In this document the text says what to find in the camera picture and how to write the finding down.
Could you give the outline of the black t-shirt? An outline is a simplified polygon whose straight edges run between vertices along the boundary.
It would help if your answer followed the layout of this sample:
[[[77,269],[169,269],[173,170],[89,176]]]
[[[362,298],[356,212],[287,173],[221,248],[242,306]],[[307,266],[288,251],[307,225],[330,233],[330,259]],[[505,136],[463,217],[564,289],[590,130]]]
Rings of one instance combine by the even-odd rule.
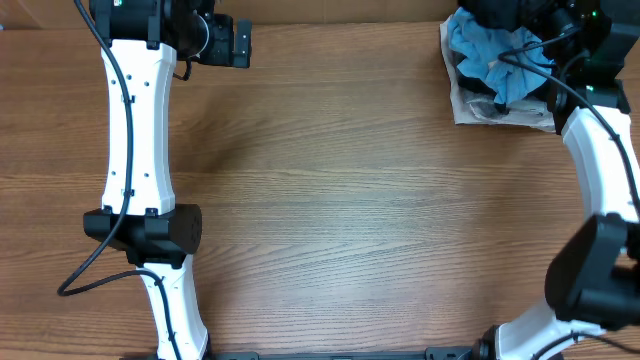
[[[489,29],[515,31],[526,27],[554,3],[553,0],[459,0],[476,22]]]

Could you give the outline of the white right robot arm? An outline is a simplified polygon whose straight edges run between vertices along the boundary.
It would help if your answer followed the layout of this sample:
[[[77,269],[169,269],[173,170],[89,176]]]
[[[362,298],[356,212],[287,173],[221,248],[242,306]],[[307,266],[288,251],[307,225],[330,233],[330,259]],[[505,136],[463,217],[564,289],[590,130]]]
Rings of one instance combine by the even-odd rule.
[[[557,64],[548,107],[575,163],[582,227],[548,267],[543,299],[496,325],[469,350],[472,359],[558,359],[584,339],[639,322],[639,163],[630,105],[619,80],[639,37],[635,1],[468,1],[486,28],[526,28]]]

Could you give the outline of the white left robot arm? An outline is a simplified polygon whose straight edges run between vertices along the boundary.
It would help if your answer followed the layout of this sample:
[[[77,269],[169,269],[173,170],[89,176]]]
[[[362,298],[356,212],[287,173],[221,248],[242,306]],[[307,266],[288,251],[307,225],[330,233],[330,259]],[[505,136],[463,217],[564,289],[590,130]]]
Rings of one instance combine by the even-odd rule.
[[[153,313],[156,359],[210,359],[193,274],[203,217],[179,204],[169,166],[169,103],[178,63],[246,69],[248,19],[215,12],[212,1],[78,2],[101,47],[108,81],[109,156],[101,205],[83,216],[84,232],[125,253],[143,281]]]

